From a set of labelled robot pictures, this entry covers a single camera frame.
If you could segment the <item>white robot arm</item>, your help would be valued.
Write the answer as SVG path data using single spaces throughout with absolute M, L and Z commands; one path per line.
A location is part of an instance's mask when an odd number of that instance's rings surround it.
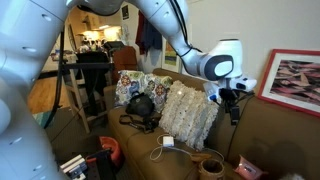
M 0 180 L 67 180 L 27 99 L 74 8 L 111 16 L 125 2 L 160 32 L 188 74 L 215 81 L 217 90 L 255 88 L 243 73 L 239 40 L 223 39 L 208 53 L 188 42 L 186 0 L 0 0 Z

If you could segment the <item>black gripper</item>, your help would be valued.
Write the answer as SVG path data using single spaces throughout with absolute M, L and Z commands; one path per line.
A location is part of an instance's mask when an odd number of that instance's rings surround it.
M 231 124 L 235 126 L 238 124 L 241 117 L 238 103 L 246 98 L 252 97 L 254 92 L 223 88 L 220 90 L 219 95 L 222 98 L 222 104 L 225 112 L 230 116 Z

